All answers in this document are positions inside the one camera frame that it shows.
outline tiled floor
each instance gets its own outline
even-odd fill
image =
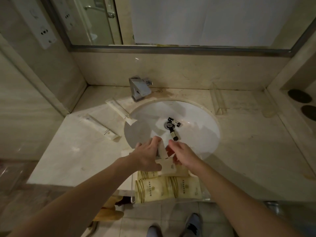
[[[95,237],[145,237],[149,226],[161,227],[164,237],[178,237],[186,218],[198,213],[203,219],[203,237],[233,237],[233,229],[214,203],[164,203],[144,207],[124,206],[124,217],[115,222],[101,223]]]

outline sink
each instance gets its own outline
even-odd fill
[[[131,126],[125,123],[124,135],[135,148],[137,142],[144,143],[155,135],[163,139],[164,145],[172,139],[165,128],[168,117],[181,123],[175,127],[179,141],[186,143],[201,158],[206,159],[218,147],[220,131],[217,122],[207,111],[183,101],[159,101],[144,104],[135,109],[131,116],[136,121]]]

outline shoe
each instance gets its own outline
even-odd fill
[[[193,213],[190,215],[185,223],[185,232],[193,232],[196,237],[201,236],[202,223],[198,214]]]
[[[146,237],[162,237],[160,227],[152,225],[148,228]]]

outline marble wall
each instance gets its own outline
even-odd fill
[[[129,86],[133,75],[149,77],[154,87],[254,90],[268,86],[287,57],[171,55],[73,52],[91,85]]]
[[[64,118],[2,52],[0,73],[1,159],[39,160]]]
[[[0,0],[0,32],[27,65],[71,112],[86,88],[86,82],[59,37],[53,23],[37,3],[53,29],[57,42],[44,50],[10,0]]]

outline switch plate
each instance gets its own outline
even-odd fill
[[[57,41],[36,0],[12,0],[43,49]]]
[[[75,25],[72,13],[65,0],[51,0],[68,31]]]

